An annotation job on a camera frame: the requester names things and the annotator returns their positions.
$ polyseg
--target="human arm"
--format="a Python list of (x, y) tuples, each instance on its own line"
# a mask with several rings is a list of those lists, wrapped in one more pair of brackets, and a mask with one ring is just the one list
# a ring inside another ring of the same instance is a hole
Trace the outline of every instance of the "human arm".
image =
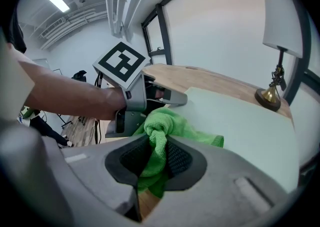
[(33, 80), (34, 87), (25, 105), (42, 111), (113, 120), (126, 107), (121, 88), (98, 88), (39, 66), (8, 44), (10, 55)]

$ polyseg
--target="wooden table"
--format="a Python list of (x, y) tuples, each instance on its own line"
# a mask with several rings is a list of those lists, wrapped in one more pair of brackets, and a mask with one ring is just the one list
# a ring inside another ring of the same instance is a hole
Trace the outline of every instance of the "wooden table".
[[(195, 87), (261, 106), (255, 99), (255, 92), (259, 87), (206, 69), (158, 63), (147, 66), (142, 71), (146, 75), (154, 77), (156, 84), (168, 89), (184, 93), (190, 87)], [(292, 120), (290, 107), (283, 98), (281, 98), (281, 107), (277, 113)]]

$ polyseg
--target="green microfiber cloth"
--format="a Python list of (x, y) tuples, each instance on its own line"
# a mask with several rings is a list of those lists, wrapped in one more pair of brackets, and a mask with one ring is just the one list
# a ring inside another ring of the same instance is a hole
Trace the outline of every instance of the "green microfiber cloth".
[(196, 131), (184, 117), (167, 107), (153, 110), (133, 135), (138, 134), (147, 134), (152, 147), (150, 159), (138, 179), (138, 191), (149, 189), (159, 198), (163, 196), (164, 184), (168, 180), (168, 173), (165, 171), (166, 135), (184, 137), (218, 147), (224, 146), (223, 136)]

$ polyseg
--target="black mesh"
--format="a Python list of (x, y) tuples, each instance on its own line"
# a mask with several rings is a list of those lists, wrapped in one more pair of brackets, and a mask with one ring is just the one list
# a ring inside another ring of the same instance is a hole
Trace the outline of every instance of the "black mesh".
[(186, 171), (192, 163), (192, 156), (172, 142), (166, 144), (166, 167), (169, 178)]
[(120, 156), (120, 163), (139, 177), (149, 161), (150, 156), (151, 146), (149, 145), (149, 140), (145, 140), (124, 152)]

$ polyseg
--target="brass lamp base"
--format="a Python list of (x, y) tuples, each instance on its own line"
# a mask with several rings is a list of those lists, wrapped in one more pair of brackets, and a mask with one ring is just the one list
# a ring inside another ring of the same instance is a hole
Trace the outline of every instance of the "brass lamp base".
[(254, 97), (259, 104), (271, 111), (276, 112), (281, 106), (281, 102), (276, 96), (275, 86), (271, 86), (267, 90), (264, 90), (263, 88), (257, 89), (255, 91)]

